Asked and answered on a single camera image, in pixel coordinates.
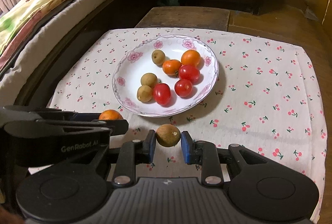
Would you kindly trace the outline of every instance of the fruit on plate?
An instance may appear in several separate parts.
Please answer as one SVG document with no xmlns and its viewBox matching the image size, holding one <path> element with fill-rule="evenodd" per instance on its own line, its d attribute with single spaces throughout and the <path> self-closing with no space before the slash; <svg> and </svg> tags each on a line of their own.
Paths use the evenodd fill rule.
<svg viewBox="0 0 332 224">
<path fill-rule="evenodd" d="M 180 79 L 174 85 L 174 90 L 179 97 L 187 97 L 193 90 L 193 84 L 190 80 Z"/>
<path fill-rule="evenodd" d="M 158 83 L 158 78 L 153 73 L 146 73 L 141 77 L 141 85 L 147 85 L 153 88 Z"/>
<path fill-rule="evenodd" d="M 200 78 L 200 71 L 192 65 L 183 65 L 179 69 L 179 77 L 195 83 Z"/>
<path fill-rule="evenodd" d="M 115 110 L 105 110 L 99 115 L 99 120 L 123 120 L 122 115 Z"/>
<path fill-rule="evenodd" d="M 179 75 L 179 68 L 181 67 L 181 62 L 179 60 L 167 60 L 163 63 L 163 71 L 169 76 Z"/>
<path fill-rule="evenodd" d="M 172 124 L 163 124 L 156 131 L 158 143 L 164 147 L 175 146 L 181 139 L 180 130 Z"/>
<path fill-rule="evenodd" d="M 187 50 L 182 54 L 181 63 L 197 67 L 200 63 L 200 54 L 195 50 Z"/>
<path fill-rule="evenodd" d="M 159 105 L 167 105 L 171 100 L 171 89 L 166 83 L 159 83 L 153 88 L 153 98 Z"/>
<path fill-rule="evenodd" d="M 157 66 L 162 65 L 165 62 L 165 53 L 162 50 L 154 50 L 152 52 L 152 62 Z"/>
<path fill-rule="evenodd" d="M 137 90 L 137 99 L 143 103 L 148 102 L 151 100 L 153 94 L 153 90 L 151 87 L 147 85 L 142 85 L 138 90 Z"/>
</svg>

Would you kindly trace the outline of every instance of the red tomato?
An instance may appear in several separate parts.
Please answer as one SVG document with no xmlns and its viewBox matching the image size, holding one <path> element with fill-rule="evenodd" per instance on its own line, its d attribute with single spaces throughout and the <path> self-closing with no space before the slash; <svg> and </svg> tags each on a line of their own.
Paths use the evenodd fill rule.
<svg viewBox="0 0 332 224">
<path fill-rule="evenodd" d="M 193 90 L 193 84 L 190 80 L 181 79 L 174 85 L 174 90 L 179 97 L 187 97 Z"/>
<path fill-rule="evenodd" d="M 179 77 L 195 83 L 200 78 L 200 71 L 192 65 L 184 65 L 179 69 Z"/>
<path fill-rule="evenodd" d="M 171 100 L 171 89 L 166 83 L 159 83 L 153 88 L 153 98 L 159 105 L 167 105 Z"/>
</svg>

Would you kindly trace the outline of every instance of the small orange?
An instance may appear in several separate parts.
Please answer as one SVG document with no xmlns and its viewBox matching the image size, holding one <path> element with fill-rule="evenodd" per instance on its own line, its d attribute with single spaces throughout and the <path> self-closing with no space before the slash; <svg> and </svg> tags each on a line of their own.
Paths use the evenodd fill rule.
<svg viewBox="0 0 332 224">
<path fill-rule="evenodd" d="M 182 66 L 179 60 L 167 60 L 163 63 L 163 71 L 169 76 L 177 77 Z"/>
<path fill-rule="evenodd" d="M 187 50 L 182 54 L 181 63 L 183 65 L 192 65 L 197 67 L 200 63 L 200 54 L 195 50 Z"/>
<path fill-rule="evenodd" d="M 115 110 L 106 110 L 99 115 L 99 120 L 123 120 L 120 113 Z"/>
</svg>

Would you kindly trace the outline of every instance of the tablecloth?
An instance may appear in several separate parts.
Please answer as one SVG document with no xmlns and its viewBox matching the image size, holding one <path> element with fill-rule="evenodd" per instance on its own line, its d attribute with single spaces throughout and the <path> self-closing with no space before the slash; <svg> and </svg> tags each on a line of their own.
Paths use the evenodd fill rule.
<svg viewBox="0 0 332 224">
<path fill-rule="evenodd" d="M 160 35 L 185 35 L 205 42 L 217 56 L 220 73 L 199 105 L 171 117 L 144 118 L 117 102 L 112 75 L 124 54 Z M 143 140 L 149 129 L 165 123 L 218 148 L 241 144 L 310 177 L 320 194 L 312 220 L 319 218 L 327 130 L 314 68 L 301 47 L 205 29 L 111 30 L 59 82 L 50 107 L 78 112 L 118 110 L 128 120 L 129 131 L 112 137 L 111 147 Z M 172 148 L 157 144 L 153 163 L 138 165 L 137 176 L 200 177 L 200 166 L 184 164 L 180 143 Z"/>
</svg>

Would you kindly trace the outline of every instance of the white floral plate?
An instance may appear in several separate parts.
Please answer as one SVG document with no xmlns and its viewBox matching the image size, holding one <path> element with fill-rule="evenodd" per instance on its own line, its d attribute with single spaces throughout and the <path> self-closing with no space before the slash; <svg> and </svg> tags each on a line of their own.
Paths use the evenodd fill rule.
<svg viewBox="0 0 332 224">
<path fill-rule="evenodd" d="M 174 91 L 178 78 L 167 76 L 162 67 L 152 62 L 151 54 L 161 49 L 166 58 L 181 60 L 182 54 L 189 50 L 197 50 L 202 59 L 198 66 L 200 79 L 194 84 L 192 94 L 180 98 Z M 151 100 L 142 103 L 137 100 L 136 93 L 141 86 L 140 79 L 145 73 L 154 73 L 161 82 L 171 88 L 172 98 L 167 106 L 160 106 Z M 166 35 L 144 41 L 121 59 L 113 74 L 113 92 L 119 103 L 133 113 L 146 117 L 166 117 L 184 112 L 200 103 L 212 90 L 219 74 L 219 64 L 213 51 L 202 41 L 183 35 Z"/>
</svg>

